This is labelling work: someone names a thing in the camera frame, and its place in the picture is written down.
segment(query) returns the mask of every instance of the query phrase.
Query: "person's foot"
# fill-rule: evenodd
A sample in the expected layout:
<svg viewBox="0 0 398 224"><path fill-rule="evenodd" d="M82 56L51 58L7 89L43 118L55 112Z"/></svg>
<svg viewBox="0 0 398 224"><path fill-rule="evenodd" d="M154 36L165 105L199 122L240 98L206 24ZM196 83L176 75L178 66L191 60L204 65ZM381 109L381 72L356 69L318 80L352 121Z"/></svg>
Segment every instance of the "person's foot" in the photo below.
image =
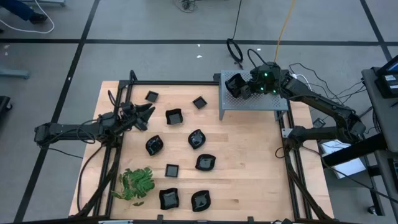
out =
<svg viewBox="0 0 398 224"><path fill-rule="evenodd" d="M39 14L34 12L33 15L30 17L29 21L32 24L39 24L39 23L43 23L47 20L47 16L43 15L43 14Z"/></svg>

